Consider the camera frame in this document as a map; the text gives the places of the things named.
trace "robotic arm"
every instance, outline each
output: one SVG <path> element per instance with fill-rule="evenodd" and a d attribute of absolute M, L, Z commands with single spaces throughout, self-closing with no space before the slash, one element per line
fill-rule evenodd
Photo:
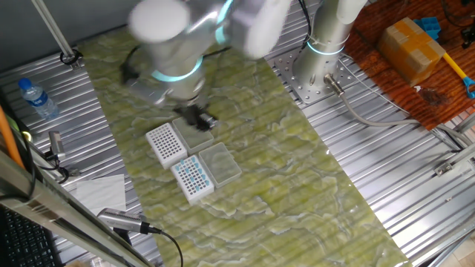
<path fill-rule="evenodd" d="M 293 76 L 308 91 L 326 86 L 335 72 L 356 16 L 367 0 L 325 0 L 315 14 L 307 46 L 293 62 Z M 214 43 L 231 45 L 259 59 L 277 43 L 291 0 L 145 0 L 129 16 L 135 39 L 148 52 L 162 82 L 152 90 L 137 82 L 132 91 L 155 105 L 165 98 L 190 125 L 208 131 L 217 122 L 206 112 L 203 53 Z"/>
<path fill-rule="evenodd" d="M 216 119 L 206 112 L 203 53 L 214 43 L 231 45 L 259 59 L 274 47 L 291 0 L 141 1 L 129 16 L 132 36 L 152 60 L 152 76 L 164 90 L 135 84 L 135 93 L 150 100 L 173 99 L 175 111 L 202 131 Z"/>

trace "gray hose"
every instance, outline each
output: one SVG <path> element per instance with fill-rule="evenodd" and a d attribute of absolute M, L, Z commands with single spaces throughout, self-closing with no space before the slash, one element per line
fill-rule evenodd
<path fill-rule="evenodd" d="M 341 94 L 340 98 L 341 98 L 341 101 L 343 101 L 343 103 L 347 106 L 348 111 L 358 121 L 364 123 L 365 125 L 376 126 L 376 127 L 389 127 L 389 126 L 394 126 L 394 125 L 419 124 L 419 122 L 415 119 L 404 119 L 404 120 L 395 121 L 395 122 L 372 122 L 372 121 L 369 121 L 369 120 L 363 118 L 362 116 L 359 116 L 356 113 L 356 111 L 351 107 L 350 103 L 348 102 L 347 97 L 344 94 Z M 448 133 L 450 133 L 451 135 L 453 135 L 454 137 L 456 137 L 460 141 L 464 142 L 467 146 L 472 144 L 472 141 L 470 141 L 469 138 L 467 138 L 466 136 L 463 136 L 461 133 L 459 133 L 459 132 L 457 132 L 453 129 L 450 129 L 449 127 L 447 127 L 443 124 L 437 125 L 437 128 L 439 128 L 441 130 L 444 130 L 444 131 L 447 131 Z"/>

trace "blue led ring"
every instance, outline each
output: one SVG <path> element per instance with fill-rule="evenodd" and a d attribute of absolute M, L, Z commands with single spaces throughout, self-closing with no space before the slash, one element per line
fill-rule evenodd
<path fill-rule="evenodd" d="M 196 65 L 193 67 L 193 70 L 191 70 L 189 73 L 187 73 L 185 75 L 182 75 L 182 76 L 168 76 L 168 75 L 165 75 L 165 74 L 159 72 L 158 70 L 155 70 L 153 73 L 151 73 L 151 75 L 152 75 L 152 77 L 154 77 L 155 79 L 157 79 L 161 82 L 178 82 L 178 81 L 181 81 L 185 78 L 190 77 L 193 73 L 195 73 L 200 68 L 201 63 L 203 63 L 203 57 L 200 57 L 196 61 Z"/>
<path fill-rule="evenodd" d="M 311 49 L 313 52 L 319 53 L 319 54 L 324 55 L 324 56 L 336 55 L 337 53 L 340 53 L 340 52 L 343 50 L 343 48 L 344 48 L 344 46 L 343 46 L 340 50 L 338 50 L 338 51 L 336 51 L 336 52 L 325 53 L 325 52 L 321 52 L 321 51 L 316 50 L 316 49 L 310 44 L 310 42 L 307 42 L 307 45 L 308 45 L 308 47 L 310 47 L 310 49 Z"/>
<path fill-rule="evenodd" d="M 226 14 L 228 13 L 229 11 L 229 8 L 231 7 L 231 4 L 232 4 L 233 0 L 227 0 L 223 7 L 221 8 L 220 10 L 220 13 L 217 15 L 217 21 L 216 21 L 216 24 L 220 24 L 224 21 L 224 19 L 226 18 Z M 226 42 L 226 37 L 224 36 L 224 28 L 223 26 L 219 26 L 218 29 L 216 29 L 216 32 L 214 33 L 214 36 L 216 37 L 216 42 L 218 44 L 223 44 Z"/>

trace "plastic bottle cap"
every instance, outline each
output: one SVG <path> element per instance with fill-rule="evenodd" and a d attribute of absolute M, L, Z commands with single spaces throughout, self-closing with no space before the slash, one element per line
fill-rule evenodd
<path fill-rule="evenodd" d="M 18 86 L 23 90 L 30 89 L 31 81 L 27 78 L 22 78 L 21 80 L 18 81 Z"/>

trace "keyboard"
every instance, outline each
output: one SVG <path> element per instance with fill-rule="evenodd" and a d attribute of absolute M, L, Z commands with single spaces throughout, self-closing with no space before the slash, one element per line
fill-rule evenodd
<path fill-rule="evenodd" d="M 47 229 L 0 205 L 0 266 L 63 266 Z"/>

